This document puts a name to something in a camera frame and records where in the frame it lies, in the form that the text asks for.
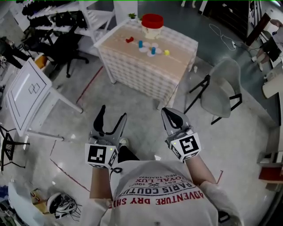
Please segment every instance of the gray plastic chair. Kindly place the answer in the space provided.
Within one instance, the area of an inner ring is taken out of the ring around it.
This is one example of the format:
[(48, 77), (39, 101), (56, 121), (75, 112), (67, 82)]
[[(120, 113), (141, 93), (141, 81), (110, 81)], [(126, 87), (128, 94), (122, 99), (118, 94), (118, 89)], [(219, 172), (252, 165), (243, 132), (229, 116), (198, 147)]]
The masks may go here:
[[(214, 81), (225, 79), (234, 89), (235, 95), (229, 97), (228, 94), (217, 84), (210, 83), (210, 77)], [(198, 87), (202, 87), (200, 93), (196, 96), (190, 106), (184, 111), (187, 111), (193, 106), (198, 98), (202, 108), (219, 118), (215, 119), (211, 125), (219, 121), (221, 118), (229, 118), (231, 111), (242, 103), (241, 84), (240, 84), (241, 69), (238, 63), (230, 58), (223, 59), (214, 66), (209, 74), (202, 82), (196, 85), (191, 91), (193, 92)], [(230, 100), (239, 98), (239, 101), (231, 107)]]

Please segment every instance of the shoe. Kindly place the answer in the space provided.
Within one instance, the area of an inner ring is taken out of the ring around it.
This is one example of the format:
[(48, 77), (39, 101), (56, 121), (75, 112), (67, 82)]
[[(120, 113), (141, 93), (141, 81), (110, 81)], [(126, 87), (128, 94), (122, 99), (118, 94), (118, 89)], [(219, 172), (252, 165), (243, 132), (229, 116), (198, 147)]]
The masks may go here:
[(260, 70), (263, 71), (264, 69), (262, 68), (262, 64), (258, 63), (258, 66), (260, 67)]
[(252, 62), (255, 62), (256, 60), (257, 60), (256, 56), (252, 57)]
[(121, 137), (119, 143), (121, 145), (120, 147), (126, 146), (127, 148), (129, 148), (129, 140), (127, 138)]

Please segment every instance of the white t-shirt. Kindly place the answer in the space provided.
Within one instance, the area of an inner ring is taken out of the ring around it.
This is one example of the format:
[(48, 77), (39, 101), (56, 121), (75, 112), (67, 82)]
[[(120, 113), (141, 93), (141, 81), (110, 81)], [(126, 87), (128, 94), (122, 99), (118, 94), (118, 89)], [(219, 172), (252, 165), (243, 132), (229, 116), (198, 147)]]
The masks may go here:
[(283, 52), (283, 27), (279, 27), (277, 33), (273, 36), (278, 48)]
[[(126, 161), (111, 173), (113, 201), (90, 199), (81, 226), (243, 226), (235, 206), (217, 186), (195, 186), (179, 161)], [(218, 211), (230, 220), (218, 224)]]

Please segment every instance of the checkered tablecloth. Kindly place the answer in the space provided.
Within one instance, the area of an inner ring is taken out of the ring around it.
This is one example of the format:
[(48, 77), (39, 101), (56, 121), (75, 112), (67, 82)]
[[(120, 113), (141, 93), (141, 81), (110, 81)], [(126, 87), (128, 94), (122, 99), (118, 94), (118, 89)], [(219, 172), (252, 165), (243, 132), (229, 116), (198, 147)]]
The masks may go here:
[[(131, 36), (134, 41), (126, 43)], [(139, 52), (139, 40), (157, 43), (170, 55), (148, 57)], [(167, 27), (162, 28), (158, 39), (146, 39), (141, 24), (129, 21), (102, 43), (99, 52), (115, 80), (172, 107), (178, 84), (183, 74), (191, 70), (197, 48), (197, 41)]]

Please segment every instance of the red lid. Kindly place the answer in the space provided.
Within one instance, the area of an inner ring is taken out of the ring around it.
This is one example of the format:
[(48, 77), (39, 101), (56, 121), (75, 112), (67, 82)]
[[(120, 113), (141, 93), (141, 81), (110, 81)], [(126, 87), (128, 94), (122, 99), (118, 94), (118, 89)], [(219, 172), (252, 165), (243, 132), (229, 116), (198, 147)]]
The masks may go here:
[(163, 26), (163, 17), (157, 14), (145, 14), (141, 24), (147, 28), (158, 29)]

